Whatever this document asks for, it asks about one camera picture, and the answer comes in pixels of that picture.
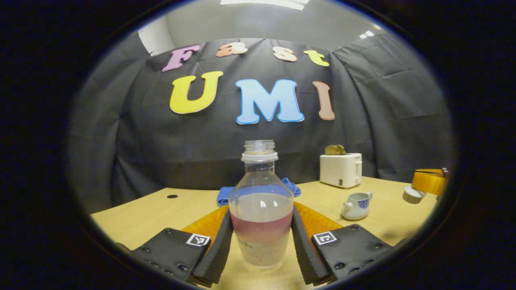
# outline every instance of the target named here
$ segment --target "small white cup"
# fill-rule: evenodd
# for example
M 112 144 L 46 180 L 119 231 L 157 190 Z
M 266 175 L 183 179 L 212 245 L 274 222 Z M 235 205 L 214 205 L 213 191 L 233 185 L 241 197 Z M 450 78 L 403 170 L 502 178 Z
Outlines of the small white cup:
M 372 198 L 372 192 L 351 194 L 342 207 L 341 215 L 349 220 L 364 218 L 369 213 L 369 202 Z

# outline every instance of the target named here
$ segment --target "screw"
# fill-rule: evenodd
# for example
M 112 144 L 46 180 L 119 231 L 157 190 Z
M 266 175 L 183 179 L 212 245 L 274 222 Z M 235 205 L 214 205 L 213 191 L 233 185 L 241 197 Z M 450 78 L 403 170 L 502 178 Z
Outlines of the screw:
M 178 265 L 178 268 L 179 268 L 179 270 L 181 270 L 181 271 L 188 271 L 188 266 L 183 265 L 183 264 L 179 264 L 179 265 Z
M 333 268 L 334 268 L 335 270 L 340 270 L 340 269 L 342 269 L 342 268 L 344 268 L 344 267 L 346 267 L 346 264 L 344 264 L 344 263 L 342 263 L 342 262 L 341 262 L 341 263 L 337 263 L 337 264 L 335 264 L 335 266 L 333 266 Z

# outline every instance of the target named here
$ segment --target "foam letter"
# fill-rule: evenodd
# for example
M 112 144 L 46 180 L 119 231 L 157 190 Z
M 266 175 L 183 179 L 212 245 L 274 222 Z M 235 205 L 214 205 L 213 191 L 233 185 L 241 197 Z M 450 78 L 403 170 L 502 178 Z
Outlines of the foam letter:
M 187 61 L 192 56 L 192 51 L 196 52 L 199 49 L 201 49 L 200 46 L 194 45 L 194 46 L 189 46 L 189 47 L 185 47 L 183 49 L 178 49 L 178 50 L 172 51 L 172 56 L 170 57 L 170 60 L 168 61 L 167 66 L 162 69 L 162 72 L 180 68 L 183 65 L 181 63 L 181 60 Z
M 219 51 L 215 55 L 223 57 L 231 54 L 242 54 L 246 51 L 247 48 L 243 42 L 232 42 L 219 47 Z
M 319 102 L 321 105 L 319 117 L 323 120 L 335 119 L 335 113 L 331 108 L 330 94 L 328 93 L 330 87 L 327 84 L 318 81 L 313 82 L 313 84 L 314 87 L 317 88 L 317 93 L 319 94 Z
M 310 56 L 310 59 L 317 65 L 323 66 L 323 67 L 329 67 L 330 64 L 323 61 L 321 58 L 324 58 L 324 55 L 318 53 L 317 51 L 304 51 L 304 53 L 308 54 Z
M 190 101 L 188 99 L 188 90 L 190 83 L 195 80 L 194 75 L 183 76 L 172 82 L 174 88 L 170 96 L 170 109 L 178 114 L 188 114 L 198 112 L 210 106 L 215 99 L 217 92 L 217 83 L 223 72 L 214 71 L 201 75 L 204 81 L 204 91 L 202 96 L 197 100 Z
M 255 124 L 260 117 L 254 112 L 254 105 L 267 121 L 271 121 L 278 104 L 280 113 L 278 120 L 282 122 L 301 122 L 304 115 L 297 105 L 296 82 L 289 79 L 279 79 L 269 94 L 256 79 L 241 79 L 235 85 L 242 91 L 242 113 L 236 118 L 238 124 Z
M 274 51 L 274 56 L 278 59 L 286 60 L 286 61 L 296 61 L 297 57 L 294 55 L 294 52 L 291 49 L 287 49 L 285 47 L 274 46 L 272 48 Z

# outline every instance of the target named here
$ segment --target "bottle neck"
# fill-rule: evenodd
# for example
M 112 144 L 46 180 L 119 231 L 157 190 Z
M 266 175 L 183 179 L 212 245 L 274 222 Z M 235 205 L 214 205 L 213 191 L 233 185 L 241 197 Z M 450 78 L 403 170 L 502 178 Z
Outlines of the bottle neck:
M 274 173 L 274 161 L 268 162 L 245 162 L 246 173 L 257 171 L 270 171 Z

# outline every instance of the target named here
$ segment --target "ceiling light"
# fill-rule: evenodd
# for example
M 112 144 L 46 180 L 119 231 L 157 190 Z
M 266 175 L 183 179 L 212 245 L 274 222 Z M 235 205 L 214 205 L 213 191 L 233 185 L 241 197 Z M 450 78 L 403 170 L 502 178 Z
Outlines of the ceiling light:
M 247 4 L 247 3 L 253 3 L 253 4 L 270 4 L 270 5 L 276 5 L 286 8 L 292 8 L 296 10 L 303 10 L 306 3 L 308 3 L 309 0 L 222 0 L 220 2 L 221 5 L 228 5 L 228 4 Z

